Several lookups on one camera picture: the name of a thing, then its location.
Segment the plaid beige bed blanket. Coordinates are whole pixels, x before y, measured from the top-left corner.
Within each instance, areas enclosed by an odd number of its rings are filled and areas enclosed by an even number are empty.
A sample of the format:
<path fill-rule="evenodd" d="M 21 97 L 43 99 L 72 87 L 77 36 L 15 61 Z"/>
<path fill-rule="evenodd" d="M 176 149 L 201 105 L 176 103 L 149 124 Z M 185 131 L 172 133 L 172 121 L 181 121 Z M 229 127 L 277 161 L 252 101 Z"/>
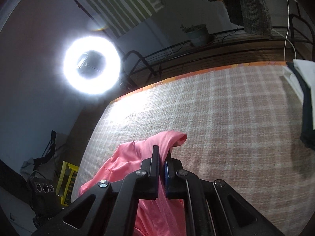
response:
<path fill-rule="evenodd" d="M 163 131 L 199 178 L 221 178 L 285 235 L 314 213 L 314 151 L 300 140 L 302 105 L 284 64 L 232 65 L 185 74 L 110 102 L 84 152 L 72 199 L 117 147 Z"/>

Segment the green striped wall hanging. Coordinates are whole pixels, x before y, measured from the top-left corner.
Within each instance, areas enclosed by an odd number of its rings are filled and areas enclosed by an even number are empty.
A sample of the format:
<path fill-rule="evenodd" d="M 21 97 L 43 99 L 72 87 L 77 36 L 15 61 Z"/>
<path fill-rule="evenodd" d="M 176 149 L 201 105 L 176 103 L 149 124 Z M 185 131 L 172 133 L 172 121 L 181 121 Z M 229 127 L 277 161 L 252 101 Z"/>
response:
<path fill-rule="evenodd" d="M 120 38 L 164 8 L 161 0 L 76 0 L 110 36 Z"/>

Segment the potted plant green pot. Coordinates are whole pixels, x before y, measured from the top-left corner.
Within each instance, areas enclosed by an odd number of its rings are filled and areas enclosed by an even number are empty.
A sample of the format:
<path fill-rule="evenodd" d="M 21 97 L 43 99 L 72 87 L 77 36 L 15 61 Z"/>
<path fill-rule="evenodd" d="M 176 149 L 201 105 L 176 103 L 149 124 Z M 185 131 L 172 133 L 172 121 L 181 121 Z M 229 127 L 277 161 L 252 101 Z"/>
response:
<path fill-rule="evenodd" d="M 192 25 L 190 27 L 181 25 L 180 29 L 188 36 L 188 39 L 195 47 L 201 47 L 207 45 L 210 42 L 209 32 L 206 24 Z"/>

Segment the white folded garment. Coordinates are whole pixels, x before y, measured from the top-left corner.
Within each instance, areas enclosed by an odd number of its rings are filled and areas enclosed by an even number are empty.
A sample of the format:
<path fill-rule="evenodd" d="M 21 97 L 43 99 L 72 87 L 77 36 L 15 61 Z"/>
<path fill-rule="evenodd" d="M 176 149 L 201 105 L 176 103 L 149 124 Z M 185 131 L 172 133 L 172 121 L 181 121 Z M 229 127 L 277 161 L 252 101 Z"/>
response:
<path fill-rule="evenodd" d="M 311 89 L 311 97 L 312 97 L 312 108 L 314 109 L 314 62 L 309 60 L 301 60 L 301 59 L 294 59 L 292 61 L 294 63 L 295 69 L 299 72 L 302 78 L 307 83 L 308 87 Z M 296 76 L 293 72 L 287 67 L 287 65 L 283 66 L 283 75 L 289 85 L 292 87 L 296 95 L 298 96 L 299 100 L 303 104 L 303 93 L 302 89 L 299 86 Z"/>

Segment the yellow crate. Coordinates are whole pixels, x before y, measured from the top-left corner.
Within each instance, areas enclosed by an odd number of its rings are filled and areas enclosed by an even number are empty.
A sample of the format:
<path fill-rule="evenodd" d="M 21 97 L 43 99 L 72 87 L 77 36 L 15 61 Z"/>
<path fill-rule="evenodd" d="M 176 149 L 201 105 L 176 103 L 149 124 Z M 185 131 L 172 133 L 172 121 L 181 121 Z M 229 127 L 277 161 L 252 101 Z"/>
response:
<path fill-rule="evenodd" d="M 78 166 L 69 162 L 62 162 L 60 177 L 58 179 L 55 193 L 60 197 L 60 203 L 63 206 L 69 206 L 71 203 L 71 195 L 78 171 Z"/>

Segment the grey plaid hanging coat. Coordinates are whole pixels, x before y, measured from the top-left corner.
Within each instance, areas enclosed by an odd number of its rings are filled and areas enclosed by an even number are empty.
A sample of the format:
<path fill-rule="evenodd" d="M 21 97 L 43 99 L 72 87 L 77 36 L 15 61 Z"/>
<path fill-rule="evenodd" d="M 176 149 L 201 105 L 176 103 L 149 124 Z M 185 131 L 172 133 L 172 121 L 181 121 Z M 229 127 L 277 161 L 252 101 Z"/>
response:
<path fill-rule="evenodd" d="M 265 0 L 239 0 L 244 31 L 258 36 L 271 36 L 272 21 Z"/>

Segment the black metal clothes rack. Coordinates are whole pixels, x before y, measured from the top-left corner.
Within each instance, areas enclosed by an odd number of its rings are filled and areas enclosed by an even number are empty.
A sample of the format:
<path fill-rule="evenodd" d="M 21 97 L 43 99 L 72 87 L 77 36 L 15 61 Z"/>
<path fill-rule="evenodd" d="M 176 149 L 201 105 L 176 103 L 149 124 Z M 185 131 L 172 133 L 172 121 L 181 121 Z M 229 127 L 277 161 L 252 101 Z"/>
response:
<path fill-rule="evenodd" d="M 113 43 L 121 58 L 120 82 L 137 89 L 170 74 L 221 65 L 314 59 L 314 24 L 303 7 L 293 0 L 265 0 L 271 36 L 248 34 L 244 26 L 230 22 L 224 2 L 216 0 L 161 0 L 164 8 L 120 38 L 110 36 L 89 17 L 89 28 Z M 192 45 L 180 26 L 206 24 L 210 42 Z"/>

